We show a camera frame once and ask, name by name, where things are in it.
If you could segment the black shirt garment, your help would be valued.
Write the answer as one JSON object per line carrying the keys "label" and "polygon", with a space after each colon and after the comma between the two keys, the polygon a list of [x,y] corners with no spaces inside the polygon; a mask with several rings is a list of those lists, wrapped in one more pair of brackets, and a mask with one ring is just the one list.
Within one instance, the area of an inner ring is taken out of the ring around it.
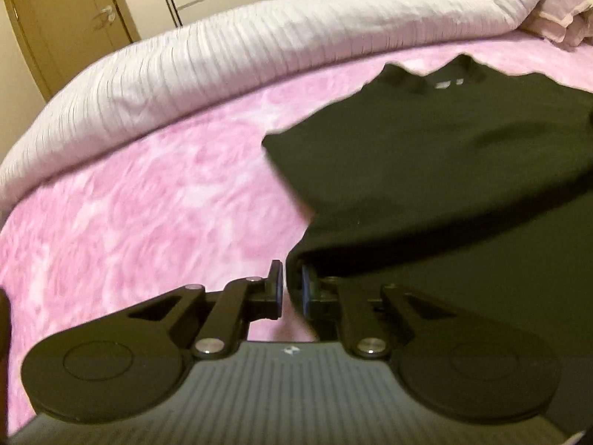
{"label": "black shirt garment", "polygon": [[592,354],[592,95],[459,55],[430,75],[386,66],[340,102],[265,136],[312,210],[286,259],[404,284]]}

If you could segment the pink floral bed blanket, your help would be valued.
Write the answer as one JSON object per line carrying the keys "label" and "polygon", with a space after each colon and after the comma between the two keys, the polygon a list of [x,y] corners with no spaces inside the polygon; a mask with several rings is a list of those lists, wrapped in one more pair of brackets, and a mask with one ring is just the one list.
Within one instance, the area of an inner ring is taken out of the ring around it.
{"label": "pink floral bed blanket", "polygon": [[205,109],[26,196],[1,231],[9,431],[33,417],[20,369],[40,340],[188,283],[218,290],[286,257],[309,211],[268,164],[267,133],[357,92],[388,63],[425,75],[459,54],[509,75],[592,86],[590,45],[569,50],[524,32],[377,54]]}

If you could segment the light striped rolled duvet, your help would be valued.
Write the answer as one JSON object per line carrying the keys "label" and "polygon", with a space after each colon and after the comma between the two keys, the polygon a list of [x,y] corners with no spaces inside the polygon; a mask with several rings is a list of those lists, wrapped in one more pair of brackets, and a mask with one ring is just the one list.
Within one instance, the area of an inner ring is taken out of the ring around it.
{"label": "light striped rolled duvet", "polygon": [[46,179],[182,116],[363,55],[517,29],[540,0],[266,0],[142,40],[47,103],[1,165],[1,212]]}

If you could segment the wooden door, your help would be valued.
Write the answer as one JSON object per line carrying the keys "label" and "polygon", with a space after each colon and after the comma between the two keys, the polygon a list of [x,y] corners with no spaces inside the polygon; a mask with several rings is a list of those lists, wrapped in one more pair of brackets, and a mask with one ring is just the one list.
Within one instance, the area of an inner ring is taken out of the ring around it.
{"label": "wooden door", "polygon": [[4,0],[44,99],[81,71],[140,39],[126,0]]}

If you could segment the mauve pillow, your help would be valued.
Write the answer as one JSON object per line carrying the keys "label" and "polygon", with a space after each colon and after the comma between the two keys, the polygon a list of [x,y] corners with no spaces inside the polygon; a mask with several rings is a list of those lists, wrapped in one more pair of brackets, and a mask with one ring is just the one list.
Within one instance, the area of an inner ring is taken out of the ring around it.
{"label": "mauve pillow", "polygon": [[589,0],[540,0],[520,29],[564,48],[592,44],[592,4]]}

